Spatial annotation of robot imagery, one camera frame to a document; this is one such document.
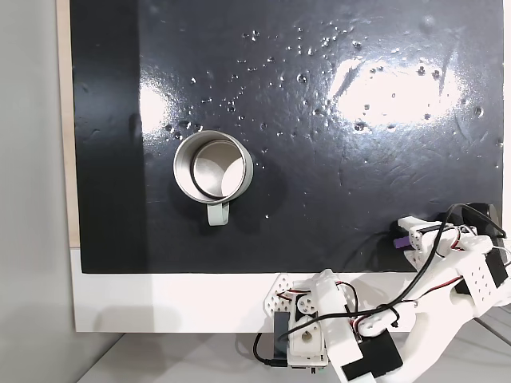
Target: purple component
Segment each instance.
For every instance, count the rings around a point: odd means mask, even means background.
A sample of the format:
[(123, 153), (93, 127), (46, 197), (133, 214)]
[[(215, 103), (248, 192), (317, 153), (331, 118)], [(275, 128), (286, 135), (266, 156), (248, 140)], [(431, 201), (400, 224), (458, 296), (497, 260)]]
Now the purple component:
[(410, 237), (402, 237), (394, 240), (394, 247), (401, 249), (402, 247), (411, 246)]

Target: mug rim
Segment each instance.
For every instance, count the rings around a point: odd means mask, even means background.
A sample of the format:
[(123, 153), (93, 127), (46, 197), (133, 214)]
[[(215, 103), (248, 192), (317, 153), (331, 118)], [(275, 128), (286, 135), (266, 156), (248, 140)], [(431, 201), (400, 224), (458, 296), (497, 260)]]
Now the mug rim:
[[(184, 144), (191, 140), (193, 137), (197, 137), (197, 135), (203, 135), (205, 133), (215, 133), (216, 135), (220, 135), (222, 136), (225, 140), (228, 140), (229, 142), (232, 142), (236, 148), (238, 149), (238, 151), (240, 152), (241, 154), (241, 159), (243, 161), (243, 177), (240, 181), (240, 183), (238, 184), (238, 186), (236, 187), (235, 191), (233, 191), (231, 194), (225, 196), (224, 198), (222, 199), (214, 199), (214, 200), (211, 200), (211, 201), (205, 201), (203, 199), (198, 199), (196, 198), (195, 196), (191, 195), (190, 193), (188, 193), (188, 191), (183, 188), (183, 185), (181, 184), (181, 182), (179, 181), (179, 176), (177, 175), (177, 172), (176, 172), (176, 167), (177, 167), (177, 163), (176, 163), (176, 159), (177, 159), (177, 156), (179, 154), (179, 152), (181, 150), (183, 150), (183, 147), (184, 147)], [(224, 133), (224, 132), (218, 132), (216, 130), (203, 130), (202, 132), (197, 132), (197, 133), (193, 133), (190, 137), (187, 137), (186, 139), (184, 139), (183, 142), (180, 143), (179, 147), (177, 148), (176, 150), (176, 154), (174, 155), (174, 161), (173, 161), (173, 170), (174, 170), (174, 179), (176, 180), (177, 182), (177, 185), (179, 186), (179, 188), (181, 189), (181, 191), (186, 194), (188, 197), (190, 197), (191, 199), (197, 201), (197, 202), (200, 202), (200, 203), (206, 203), (206, 204), (209, 204), (209, 205), (217, 205), (219, 203), (226, 203), (228, 202), (242, 187), (243, 185), (243, 182), (245, 181), (245, 179), (247, 178), (247, 158), (246, 158), (246, 155), (245, 155), (245, 152), (244, 152), (244, 149), (247, 150), (244, 146), (241, 145), (241, 143), (236, 139), (234, 138), (233, 136), (230, 136), (228, 135), (227, 133)], [(201, 194), (204, 194), (195, 184), (194, 184), (195, 188), (201, 193)]]

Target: mug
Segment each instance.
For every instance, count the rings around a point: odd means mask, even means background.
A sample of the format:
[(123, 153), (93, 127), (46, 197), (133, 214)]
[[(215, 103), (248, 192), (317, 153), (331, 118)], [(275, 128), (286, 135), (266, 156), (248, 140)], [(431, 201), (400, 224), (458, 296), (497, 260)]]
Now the mug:
[(210, 226), (229, 221), (229, 201), (247, 190), (254, 165), (247, 149), (228, 134), (205, 130), (184, 140), (174, 156), (174, 177), (191, 199), (206, 203)]

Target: mug handle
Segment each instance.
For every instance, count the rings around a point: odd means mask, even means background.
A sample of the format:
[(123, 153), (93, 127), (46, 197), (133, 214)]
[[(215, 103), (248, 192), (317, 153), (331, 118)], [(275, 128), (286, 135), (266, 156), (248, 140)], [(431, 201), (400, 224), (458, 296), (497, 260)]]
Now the mug handle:
[(209, 226), (223, 226), (229, 222), (229, 202), (208, 205)]

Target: wooden edge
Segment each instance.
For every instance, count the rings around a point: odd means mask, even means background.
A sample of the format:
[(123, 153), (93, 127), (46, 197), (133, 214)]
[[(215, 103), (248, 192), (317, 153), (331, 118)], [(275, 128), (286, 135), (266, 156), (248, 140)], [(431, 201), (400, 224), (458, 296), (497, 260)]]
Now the wooden edge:
[(60, 77), (62, 147), (69, 247), (80, 247), (77, 169), (74, 141), (73, 62), (69, 0), (57, 0), (58, 72)]

